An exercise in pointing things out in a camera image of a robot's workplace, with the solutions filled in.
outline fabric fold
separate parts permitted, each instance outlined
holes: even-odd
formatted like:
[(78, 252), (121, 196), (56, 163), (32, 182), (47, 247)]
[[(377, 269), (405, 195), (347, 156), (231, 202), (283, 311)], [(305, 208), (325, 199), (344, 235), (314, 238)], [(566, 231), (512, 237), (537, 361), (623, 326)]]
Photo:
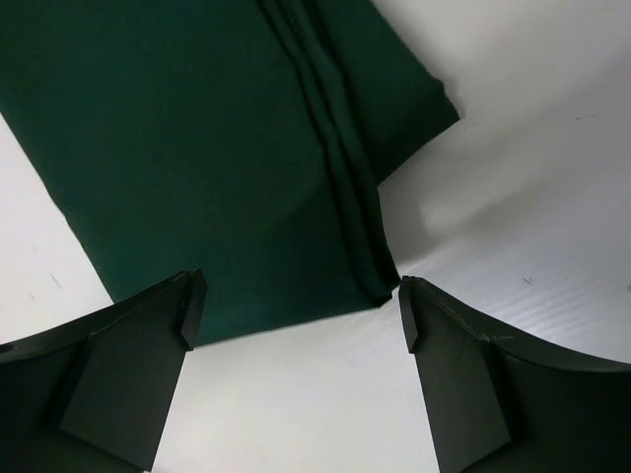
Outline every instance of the fabric fold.
[(13, 2), (0, 64), (112, 298), (204, 271), (199, 344), (387, 301), (376, 186), (457, 119), (367, 0)]

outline black plastic part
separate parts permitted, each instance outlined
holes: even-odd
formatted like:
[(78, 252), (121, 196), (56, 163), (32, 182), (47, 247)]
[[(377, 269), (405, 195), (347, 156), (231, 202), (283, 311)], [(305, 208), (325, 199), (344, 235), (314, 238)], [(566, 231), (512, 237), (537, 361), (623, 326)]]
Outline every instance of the black plastic part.
[(180, 273), (0, 346), (0, 471), (150, 471), (205, 290)]
[(533, 337), (404, 278), (403, 329), (442, 473), (631, 471), (631, 366)]

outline white surface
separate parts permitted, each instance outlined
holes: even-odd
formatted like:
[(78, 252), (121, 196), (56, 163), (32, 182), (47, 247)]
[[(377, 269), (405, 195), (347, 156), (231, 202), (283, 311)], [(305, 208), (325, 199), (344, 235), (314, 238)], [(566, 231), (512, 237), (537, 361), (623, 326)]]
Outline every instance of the white surface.
[[(377, 2), (464, 114), (380, 189), (401, 271), (631, 362), (631, 3)], [(26, 158), (0, 139), (8, 340), (106, 295)], [(437, 471), (396, 305), (190, 354), (154, 471)]]
[(0, 344), (111, 304), (1, 115), (0, 248)]

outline folded fabric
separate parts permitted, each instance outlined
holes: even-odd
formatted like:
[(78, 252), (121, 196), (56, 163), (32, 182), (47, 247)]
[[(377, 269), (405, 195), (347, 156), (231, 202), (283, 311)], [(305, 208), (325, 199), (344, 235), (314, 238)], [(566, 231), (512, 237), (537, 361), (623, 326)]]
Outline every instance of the folded fabric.
[(0, 109), (115, 301), (203, 270), (199, 344), (387, 301), (376, 185), (457, 120), (368, 0), (9, 2)]

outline white table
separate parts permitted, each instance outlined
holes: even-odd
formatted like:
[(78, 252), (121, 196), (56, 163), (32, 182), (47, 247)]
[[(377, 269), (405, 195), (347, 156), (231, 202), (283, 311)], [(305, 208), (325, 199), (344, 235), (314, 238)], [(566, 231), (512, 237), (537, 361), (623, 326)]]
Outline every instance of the white table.
[[(631, 3), (377, 3), (464, 114), (380, 189), (400, 271), (631, 362)], [(109, 304), (4, 123), (0, 228), (0, 342)], [(154, 471), (438, 471), (396, 303), (188, 355)]]

